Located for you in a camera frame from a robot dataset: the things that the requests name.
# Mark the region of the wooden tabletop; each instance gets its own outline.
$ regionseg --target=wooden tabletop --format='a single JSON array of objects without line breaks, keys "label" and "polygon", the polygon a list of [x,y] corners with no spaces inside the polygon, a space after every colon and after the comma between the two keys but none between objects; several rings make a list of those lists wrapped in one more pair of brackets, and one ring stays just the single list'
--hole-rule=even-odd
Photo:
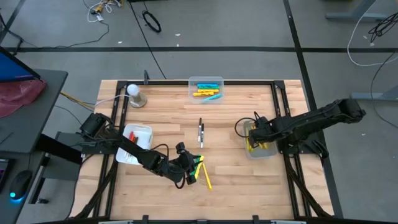
[{"label": "wooden tabletop", "polygon": [[[292,116],[307,112],[300,80],[284,81]],[[98,101],[114,96],[116,83],[117,80],[103,80]],[[168,144],[171,159],[176,158],[175,145],[181,141],[192,154],[204,155],[213,191],[208,190],[203,171],[197,183],[178,190],[169,179],[141,166],[119,164],[111,219],[140,220],[143,215],[149,215],[151,220],[249,220],[253,215],[263,220],[293,218],[282,156],[249,160],[244,140],[234,132],[235,122],[253,117],[253,111],[267,119],[275,118],[271,88],[226,85],[220,105],[192,104],[187,86],[141,86],[141,92],[147,95],[148,102],[140,109],[129,105],[126,124],[150,126],[154,132],[152,147]],[[280,93],[279,99],[283,108]],[[120,121],[122,100],[123,97],[116,125]],[[112,104],[112,100],[102,103],[95,112],[111,116]],[[199,118],[206,126],[203,149],[197,142]],[[314,154],[304,154],[301,161],[307,188],[325,211],[333,213],[320,159]],[[86,205],[96,190],[101,162],[102,156],[93,156],[81,168],[71,216]],[[295,189],[303,215],[301,195]]]}]

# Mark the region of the metal table leg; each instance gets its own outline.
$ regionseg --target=metal table leg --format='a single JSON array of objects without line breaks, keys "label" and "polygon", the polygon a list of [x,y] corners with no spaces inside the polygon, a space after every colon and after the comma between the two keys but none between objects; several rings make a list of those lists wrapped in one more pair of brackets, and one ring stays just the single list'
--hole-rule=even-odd
[{"label": "metal table leg", "polygon": [[353,12],[328,12],[327,19],[339,19],[344,21],[358,21],[363,14],[362,21],[374,22],[387,18],[387,15],[379,13],[365,13],[376,0],[362,0],[359,6]]}]

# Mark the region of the green object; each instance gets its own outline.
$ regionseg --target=green object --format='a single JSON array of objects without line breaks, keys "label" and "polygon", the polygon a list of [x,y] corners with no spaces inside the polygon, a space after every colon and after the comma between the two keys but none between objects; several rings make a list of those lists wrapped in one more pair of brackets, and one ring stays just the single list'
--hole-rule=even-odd
[{"label": "green object", "polygon": [[[197,155],[196,156],[196,158],[193,160],[195,163],[198,163],[198,162],[200,162],[200,158],[201,158],[201,155]],[[196,165],[195,166],[195,170],[194,171],[192,171],[191,173],[189,173],[189,175],[195,175],[195,173],[197,172],[197,169],[198,169],[198,165]]]}]

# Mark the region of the cable bundle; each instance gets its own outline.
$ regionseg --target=cable bundle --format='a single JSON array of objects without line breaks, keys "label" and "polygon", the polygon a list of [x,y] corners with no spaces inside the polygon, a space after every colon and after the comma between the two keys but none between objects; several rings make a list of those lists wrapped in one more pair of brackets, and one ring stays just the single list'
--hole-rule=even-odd
[{"label": "cable bundle", "polygon": [[373,27],[368,32],[368,34],[372,34],[371,43],[374,42],[376,37],[381,37],[387,32],[389,32],[397,22],[398,22],[398,12],[380,21],[377,26]]}]

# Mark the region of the gray floor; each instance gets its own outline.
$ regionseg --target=gray floor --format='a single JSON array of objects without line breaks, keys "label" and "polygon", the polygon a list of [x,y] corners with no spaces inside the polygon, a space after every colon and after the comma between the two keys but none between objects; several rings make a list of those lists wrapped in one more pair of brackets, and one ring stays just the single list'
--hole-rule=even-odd
[{"label": "gray floor", "polygon": [[[352,10],[358,2],[290,0],[301,46],[346,47],[354,23],[327,21],[324,16],[326,12]],[[9,19],[16,5],[15,0],[0,2],[5,19]],[[141,2],[133,6],[138,14],[144,8]],[[294,46],[282,1],[169,0],[147,2],[147,6],[164,30],[155,34],[144,28],[151,46]],[[372,11],[392,14],[397,9],[395,1],[384,0],[378,1]],[[111,14],[105,12],[103,17],[109,23],[109,34],[100,42],[84,47],[146,46],[127,6],[115,8]],[[367,33],[372,26],[374,23],[358,26],[353,47],[370,47],[369,39],[366,40],[364,35],[370,37]],[[37,46],[55,46],[98,38],[106,27],[86,21],[86,8],[81,0],[28,0],[11,29]],[[374,47],[397,47],[397,34],[398,29],[392,29],[377,39]],[[7,35],[1,45],[14,47],[15,44],[16,40]],[[384,61],[388,55],[353,54],[353,58],[360,63],[374,63]],[[220,75],[225,79],[302,77],[295,53],[156,52],[155,56],[167,78],[200,75]],[[18,53],[17,57],[32,68],[69,72],[63,90],[90,102],[95,102],[102,79],[142,78],[144,69],[151,78],[162,78],[148,52],[41,52]],[[304,58],[318,106],[349,97],[352,91],[369,91],[370,81],[377,70],[377,67],[353,65],[344,53],[304,53]],[[397,69],[398,62],[386,65],[375,82],[375,91],[386,91],[397,84],[398,78],[394,75]],[[88,115],[86,110],[62,97],[57,104],[70,109],[81,121]],[[343,213],[345,218],[398,221],[398,197],[394,193],[398,189],[398,155],[394,142],[397,130],[381,121],[370,103],[361,101],[360,105],[368,113],[362,122],[339,124],[325,130]],[[396,104],[376,103],[376,106],[380,114],[398,124]],[[78,127],[66,111],[55,108],[44,133],[54,137],[57,131],[72,133]],[[43,196],[50,197],[51,204],[26,207],[20,223],[65,218],[72,192],[73,182],[47,182]]]}]

